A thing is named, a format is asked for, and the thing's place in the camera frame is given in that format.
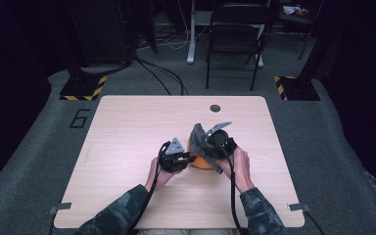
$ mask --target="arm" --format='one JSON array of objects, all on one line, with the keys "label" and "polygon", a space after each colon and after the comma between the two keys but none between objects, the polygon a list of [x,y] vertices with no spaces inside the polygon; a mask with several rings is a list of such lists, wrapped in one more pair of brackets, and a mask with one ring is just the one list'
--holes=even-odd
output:
[{"label": "arm", "polygon": [[139,184],[82,224],[74,235],[126,234],[147,196],[148,191]]},{"label": "arm", "polygon": [[[153,159],[145,186],[139,184],[127,191],[105,209],[98,212],[96,216],[82,224],[74,235],[126,234],[148,197],[155,179],[156,167],[157,159]],[[155,192],[164,187],[177,173],[179,172],[168,173],[161,170]]]},{"label": "arm", "polygon": [[250,234],[289,234],[274,207],[258,188],[240,195]]},{"label": "arm", "polygon": [[[250,178],[250,159],[247,152],[237,147],[230,161],[234,163],[236,187],[240,192],[250,234],[289,234],[274,207],[267,201],[261,191],[255,187]],[[231,168],[228,160],[216,161],[228,178]]]}]

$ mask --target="table top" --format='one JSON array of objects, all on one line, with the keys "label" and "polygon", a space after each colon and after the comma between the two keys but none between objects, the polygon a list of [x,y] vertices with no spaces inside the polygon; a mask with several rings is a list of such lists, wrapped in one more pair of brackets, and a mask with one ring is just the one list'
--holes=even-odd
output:
[{"label": "table top", "polygon": [[[219,105],[220,111],[211,111]],[[105,96],[90,125],[62,203],[58,228],[77,228],[137,184],[144,185],[152,158],[173,137],[187,149],[196,123],[224,130],[249,153],[251,178],[275,207],[286,227],[305,223],[287,204],[298,197],[277,134],[262,97],[257,96]],[[236,193],[240,224],[247,219]],[[192,165],[156,192],[136,226],[145,228],[235,228],[230,181],[225,174]]]}]

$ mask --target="camouflage sleeve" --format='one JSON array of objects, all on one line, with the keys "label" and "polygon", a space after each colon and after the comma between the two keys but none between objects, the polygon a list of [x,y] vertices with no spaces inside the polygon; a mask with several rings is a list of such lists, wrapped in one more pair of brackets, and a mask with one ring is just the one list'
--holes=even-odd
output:
[{"label": "camouflage sleeve", "polygon": [[147,197],[148,191],[139,184],[82,224],[74,235],[126,234]]},{"label": "camouflage sleeve", "polygon": [[249,223],[249,234],[289,234],[274,207],[258,188],[252,188],[240,195]]}]

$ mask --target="black cable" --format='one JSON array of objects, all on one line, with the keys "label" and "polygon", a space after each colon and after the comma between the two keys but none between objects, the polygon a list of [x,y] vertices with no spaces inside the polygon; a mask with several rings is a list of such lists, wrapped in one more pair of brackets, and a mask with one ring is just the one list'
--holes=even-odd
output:
[{"label": "black cable", "polygon": [[[174,39],[180,39],[180,36],[176,33],[170,33],[168,35],[156,37],[157,43],[162,42],[162,41],[167,41],[167,40],[174,40]],[[149,44],[147,43],[147,41],[143,38],[140,38],[140,42],[137,45],[136,50],[144,49],[145,47],[148,47],[148,46],[149,46]]]},{"label": "black cable", "polygon": [[152,187],[151,187],[151,190],[149,190],[149,194],[148,194],[148,197],[145,199],[145,202],[143,203],[143,206],[140,210],[140,212],[138,213],[135,221],[132,223],[132,225],[129,227],[129,229],[127,230],[127,235],[130,235],[132,234],[133,232],[133,228],[136,226],[136,224],[139,222],[140,218],[142,217],[143,213],[145,212],[145,209],[148,207],[148,204],[149,204],[149,201],[151,201],[151,198],[152,198],[152,195],[154,194],[154,191],[155,191],[155,187],[157,186],[157,182],[158,182],[158,176],[160,175],[161,173],[161,169],[159,169],[159,165],[160,165],[160,162],[159,162],[159,155],[158,154],[158,158],[157,158],[157,167],[155,169],[155,178],[154,178],[154,182],[152,183]]},{"label": "black cable", "polygon": [[139,60],[139,59],[137,59],[137,58],[135,58],[135,61],[137,62],[137,63],[139,63],[143,68],[145,68],[145,70],[147,70],[148,72],[150,72],[156,79],[157,79],[157,81],[163,86],[163,88],[166,90],[166,92],[167,92],[167,94],[168,95],[171,95],[170,94],[170,92],[169,92],[169,90],[166,88],[166,86],[164,85],[164,83],[157,77],[157,75],[156,74],[154,74],[151,70],[149,70],[145,65],[143,65],[143,63]]},{"label": "black cable", "polygon": [[53,229],[54,229],[54,220],[56,219],[56,213],[53,215],[53,218],[51,220],[51,226],[50,226],[50,232],[48,233],[49,235],[53,234]]},{"label": "black cable", "polygon": [[320,234],[325,235],[325,233],[323,233],[322,231],[322,228],[320,228],[319,224],[315,221],[315,219],[307,211],[304,211],[304,214],[306,214],[310,218],[310,220],[312,220],[315,226],[319,229]]},{"label": "black cable", "polygon": [[230,164],[230,169],[231,169],[231,213],[233,215],[234,223],[236,224],[237,230],[239,230],[241,235],[246,235],[249,234],[248,229],[244,229],[241,227],[240,222],[237,218],[237,213],[236,213],[236,176],[234,172],[234,159],[233,163],[230,161],[230,157],[228,156],[227,152],[225,152],[225,149],[217,142],[215,142],[218,147],[224,152],[225,158],[228,160],[228,163]]},{"label": "black cable", "polygon": [[157,66],[155,64],[152,64],[152,63],[147,62],[147,61],[142,60],[142,59],[138,59],[138,60],[141,61],[144,64],[147,64],[150,67],[153,67],[153,68],[165,73],[169,77],[171,77],[173,80],[175,80],[176,82],[178,82],[181,85],[181,95],[184,95],[184,91],[186,92],[187,95],[189,95],[187,88],[185,87],[184,83],[182,82],[182,78],[180,76],[178,76],[175,72],[173,72],[172,70]]}]

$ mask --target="person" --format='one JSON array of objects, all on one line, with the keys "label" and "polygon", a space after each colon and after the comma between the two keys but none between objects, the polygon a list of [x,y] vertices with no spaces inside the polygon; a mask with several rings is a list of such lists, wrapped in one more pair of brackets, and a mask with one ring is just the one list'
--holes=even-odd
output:
[{"label": "person", "polygon": [[[289,234],[271,203],[263,196],[250,178],[250,159],[248,153],[237,147],[229,158],[234,163],[235,185],[240,192],[240,199],[248,219],[249,234]],[[230,179],[231,168],[228,160],[215,160]],[[82,224],[74,235],[123,234],[135,221],[154,182],[157,159],[151,162],[151,169],[144,186],[141,184],[124,193],[93,218]],[[155,192],[161,190],[179,172],[169,173],[161,170]],[[141,230],[140,235],[147,234],[235,234],[232,230]]]}]

